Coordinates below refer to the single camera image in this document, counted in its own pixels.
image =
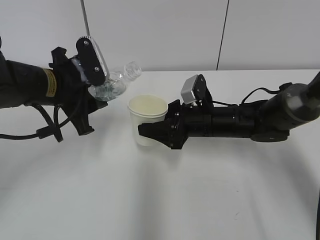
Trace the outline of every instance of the yellow label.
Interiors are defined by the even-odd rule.
[[[57,80],[54,73],[46,68],[42,68],[48,79],[48,90],[46,91],[46,97],[53,98],[57,92]]]

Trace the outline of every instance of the white wall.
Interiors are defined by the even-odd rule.
[[[215,70],[228,0],[86,0],[92,36],[109,68]],[[220,70],[318,69],[319,0],[230,0]],[[80,0],[1,3],[1,51],[47,66],[60,46],[71,57],[85,35]]]
[[[112,68],[215,70],[227,0],[87,0],[91,35]]]
[[[319,0],[230,0],[219,70],[319,69]]]
[[[85,35],[79,0],[8,0],[0,7],[1,51],[8,60],[47,67],[60,46],[72,57]]]

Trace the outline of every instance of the black cable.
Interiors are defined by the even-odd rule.
[[[39,104],[32,104],[32,107],[37,109],[46,123],[50,126],[52,123],[52,120],[46,110]],[[31,135],[7,135],[7,134],[0,134],[0,139],[6,139],[6,140],[29,140],[29,139],[35,139],[38,138],[40,135],[38,133],[31,134]]]
[[[268,94],[274,94],[274,95],[281,92],[280,90],[271,91],[271,90],[269,90],[269,89],[267,89],[267,88],[265,88],[265,87],[259,87],[259,88],[255,89],[255,90],[253,90],[252,92],[250,92],[250,93],[242,100],[241,104],[244,104],[245,101],[246,101],[252,94],[254,94],[254,93],[255,93],[256,91],[258,91],[258,90],[263,90],[263,91],[267,92]]]
[[[58,128],[62,128],[65,126],[67,123],[69,123],[72,118],[76,115],[77,111],[79,110],[81,103],[83,101],[83,98],[86,94],[87,88],[84,87],[83,91],[81,92],[80,98],[73,110],[73,112],[70,114],[70,116],[64,120],[62,123],[59,124],[59,119],[58,119],[58,112],[59,109],[62,107],[61,104],[58,104],[54,106],[54,111],[53,111],[53,121],[50,118],[49,114],[46,112],[46,110],[39,104],[32,104],[31,106],[37,109],[46,123],[48,124],[49,127],[56,126]],[[39,138],[40,135],[39,133],[31,134],[31,135],[8,135],[8,134],[0,134],[0,139],[6,139],[6,140],[29,140],[29,139],[35,139]]]
[[[315,240],[320,240],[320,195],[318,200],[318,209],[316,211]]]
[[[54,125],[59,126],[59,109],[61,108],[61,105],[55,105],[53,109],[53,122]]]
[[[70,116],[69,116],[66,120],[64,120],[64,121],[63,121],[62,123],[60,123],[60,124],[59,124],[59,120],[58,120],[58,111],[59,111],[59,109],[61,108],[61,105],[56,105],[56,106],[54,107],[54,110],[53,110],[53,120],[54,120],[54,124],[55,124],[56,126],[59,126],[59,128],[62,128],[63,126],[65,126],[67,123],[69,123],[69,122],[72,120],[72,118],[76,115],[76,113],[78,112],[78,110],[79,110],[79,108],[80,108],[80,106],[81,106],[81,103],[82,103],[82,101],[83,101],[83,99],[84,99],[84,96],[85,96],[85,94],[86,94],[86,91],[87,91],[87,88],[85,87],[85,88],[83,89],[83,91],[81,92],[81,96],[79,97],[78,102],[77,102],[77,104],[76,104],[73,112],[70,114]]]
[[[38,137],[39,135],[37,133],[31,134],[31,135],[23,135],[23,136],[0,134],[0,139],[6,139],[6,140],[28,140],[28,139],[35,139]]]
[[[229,103],[225,103],[225,102],[221,102],[221,101],[212,101],[213,104],[220,104],[220,105],[224,105],[224,106],[228,106],[228,107],[233,107],[233,106],[238,106],[237,104],[229,104]]]

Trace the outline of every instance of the robotic arm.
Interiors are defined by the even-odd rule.
[[[256,90],[276,94],[269,100],[245,103]],[[138,127],[141,136],[171,149],[182,149],[189,137],[249,138],[256,142],[285,141],[290,130],[320,116],[320,73],[308,85],[286,83],[278,91],[258,88],[240,105],[213,101],[203,75],[184,83],[181,96],[168,105],[165,120]],[[215,107],[214,103],[227,105]]]
[[[0,109],[32,106],[48,124],[32,135],[0,134],[0,139],[43,139],[54,135],[61,142],[63,137],[60,128],[70,121],[80,136],[94,131],[89,125],[88,114],[108,104],[95,100],[89,94],[88,87],[102,85],[110,73],[92,37],[81,37],[76,48],[78,54],[70,59],[65,55],[66,49],[54,49],[51,52],[52,63],[49,64],[52,69],[6,60],[0,51]],[[54,122],[42,106],[54,106]],[[58,122],[60,108],[67,115],[62,123]]]

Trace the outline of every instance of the black robotic arm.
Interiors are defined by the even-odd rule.
[[[249,138],[256,142],[285,141],[290,130],[320,116],[320,73],[307,84],[286,83],[269,100],[215,107],[203,75],[186,80],[181,96],[168,105],[165,120],[138,127],[141,136],[181,149],[189,137]]]

